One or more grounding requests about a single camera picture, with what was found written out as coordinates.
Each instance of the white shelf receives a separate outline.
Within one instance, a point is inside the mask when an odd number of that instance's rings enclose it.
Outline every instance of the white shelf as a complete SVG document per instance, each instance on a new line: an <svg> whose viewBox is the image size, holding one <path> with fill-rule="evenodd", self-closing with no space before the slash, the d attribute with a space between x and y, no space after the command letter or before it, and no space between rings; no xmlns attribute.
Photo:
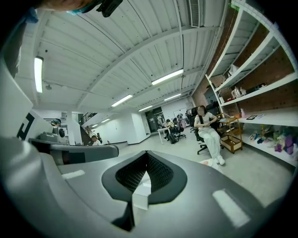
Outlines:
<svg viewBox="0 0 298 238"><path fill-rule="evenodd" d="M232 4L236 5L239 7L241 10L249 13L252 15L254 18L257 19L264 27L266 27L270 32L274 34L274 37L277 39L277 41L280 43L282 48L284 49L285 53L289 57L294 70L297 72L298 71L298 62L297 59L295 58L295 55L289 46L288 42L285 40L283 35L280 33L278 30L278 24L273 24L268 18L266 18L260 11L246 3L246 1L243 0L232 0Z"/></svg>
<svg viewBox="0 0 298 238"><path fill-rule="evenodd" d="M249 93L245 96L242 96L240 98L237 98L237 99L234 99L232 101L229 101L229 102L225 102L225 103L222 103L221 106L226 106L226 105L229 105L229 104L232 104L232 103L236 103L236 102L239 102L239 101L242 101L242 100L246 100L246 99L249 99L251 97L254 97L254 96L257 96L257 95L260 95L262 93L265 93L267 91L270 91L272 89L275 89L277 87L280 87L282 85L285 85L285 84L288 84L294 80L296 80L298 77L297 77L297 74L296 73L291 73L287 76L285 76L283 79L280 79L279 81L276 81L275 83L273 84L270 84L268 86L265 86L263 88L260 88L259 90L257 91L254 91L252 93Z"/></svg>
<svg viewBox="0 0 298 238"><path fill-rule="evenodd" d="M253 120L247 120L250 116L261 114L264 114L264 116L260 119L255 118ZM246 113L246 118L240 118L239 122L278 126L298 126L298 107Z"/></svg>
<svg viewBox="0 0 298 238"><path fill-rule="evenodd" d="M269 33L263 42L258 46L255 52L232 74L215 92L222 88L231 87L235 83L242 80L246 75L254 71L262 64L275 50L279 47L278 41Z"/></svg>
<svg viewBox="0 0 298 238"><path fill-rule="evenodd" d="M251 145L261 151L264 151L270 155L273 155L287 163L289 163L290 165L293 165L293 166L297 166L297 161L295 161L294 158L291 157L291 155L287 154L287 152L285 152L284 150L282 152L276 152L274 151L274 148L268 148L268 144L267 143L261 143L261 144L258 144L257 141L250 141L249 140L249 137L250 137L251 133L243 133L242 134L242 141L248 145Z"/></svg>
<svg viewBox="0 0 298 238"><path fill-rule="evenodd" d="M223 74L231 66L249 43L257 26L258 21L253 16L242 9L239 10L228 42L210 75L207 76L208 79Z"/></svg>

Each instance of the gray floor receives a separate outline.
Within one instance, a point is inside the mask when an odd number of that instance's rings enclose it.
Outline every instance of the gray floor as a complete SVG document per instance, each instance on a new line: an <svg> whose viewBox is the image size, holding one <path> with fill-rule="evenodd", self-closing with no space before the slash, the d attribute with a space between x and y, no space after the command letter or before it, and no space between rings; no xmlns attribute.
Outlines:
<svg viewBox="0 0 298 238"><path fill-rule="evenodd" d="M195 162L211 158L208 150L197 155L199 145L194 133L190 133L190 128L186 128L183 134L187 138L180 139L174 145L166 141L162 145L158 135L151 136L138 145L120 149L120 156L142 150L153 150ZM237 151L235 154L223 149L221 155L226 161L226 164L221 166L224 175L250 191L263 206L281 197L290 185L294 167L254 147L245 145L242 151Z"/></svg>

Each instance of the black office chair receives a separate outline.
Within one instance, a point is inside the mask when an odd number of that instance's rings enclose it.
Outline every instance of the black office chair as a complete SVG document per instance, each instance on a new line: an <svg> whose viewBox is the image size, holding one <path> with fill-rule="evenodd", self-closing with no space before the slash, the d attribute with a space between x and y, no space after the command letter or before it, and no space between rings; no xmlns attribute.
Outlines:
<svg viewBox="0 0 298 238"><path fill-rule="evenodd" d="M207 105L206 110L208 112L212 113L215 116L218 115L220 113L219 108L218 108L218 102L213 102L212 104ZM217 129L220 126L219 120L217 120L214 123L211 123L210 126L219 134L219 136L221 136L221 134L217 131ZM204 144L204 139L199 136L199 129L198 128L195 129L195 135L196 135L196 140L201 141L201 143L199 144L201 149L197 152L197 154L199 155L201 151L207 149L207 145Z"/></svg>
<svg viewBox="0 0 298 238"><path fill-rule="evenodd" d="M195 126L195 118L197 115L197 107L194 107L191 109L191 117L190 117L190 132L193 132L195 130L194 126Z"/></svg>
<svg viewBox="0 0 298 238"><path fill-rule="evenodd" d="M174 123L175 127L173 129L171 129L171 133L172 134L177 134L177 135L174 135L175 138L177 138L178 141L179 141L180 138L186 138L186 135L181 134L181 132L183 132L184 129L182 127L178 127L178 120L177 120L177 118L174 118L173 119L173 123Z"/></svg>

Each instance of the woman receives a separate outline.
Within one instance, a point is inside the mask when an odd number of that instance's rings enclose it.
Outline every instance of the woman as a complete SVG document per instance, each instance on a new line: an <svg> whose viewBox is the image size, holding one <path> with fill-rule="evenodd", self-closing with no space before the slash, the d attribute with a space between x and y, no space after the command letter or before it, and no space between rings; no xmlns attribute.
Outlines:
<svg viewBox="0 0 298 238"><path fill-rule="evenodd" d="M167 124L167 127L168 127L170 130L173 129L173 128L175 127L174 123L171 122L170 119L167 119L167 120L166 120L166 124ZM166 130L166 137L164 137L164 139L167 139L168 135L169 135L169 131Z"/></svg>
<svg viewBox="0 0 298 238"><path fill-rule="evenodd" d="M224 165L225 161L220 155L220 137L210 126L211 123L217 121L217 117L210 112L207 112L204 106L198 107L197 114L198 115L195 118L195 127L199 128L199 136L204 139L214 162Z"/></svg>

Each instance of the white desk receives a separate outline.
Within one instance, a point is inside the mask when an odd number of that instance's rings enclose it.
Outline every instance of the white desk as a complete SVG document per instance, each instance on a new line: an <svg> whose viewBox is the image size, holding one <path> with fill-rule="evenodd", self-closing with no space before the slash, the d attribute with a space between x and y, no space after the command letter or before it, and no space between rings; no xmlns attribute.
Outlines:
<svg viewBox="0 0 298 238"><path fill-rule="evenodd" d="M169 131L169 127L166 127L166 128L162 128L162 129L158 129L158 134L159 134L159 138L160 138L160 141L162 142L162 145L163 145L163 139L162 139L162 136L160 135L160 132L163 132L163 136L165 137L165 133L164 131L168 130Z"/></svg>

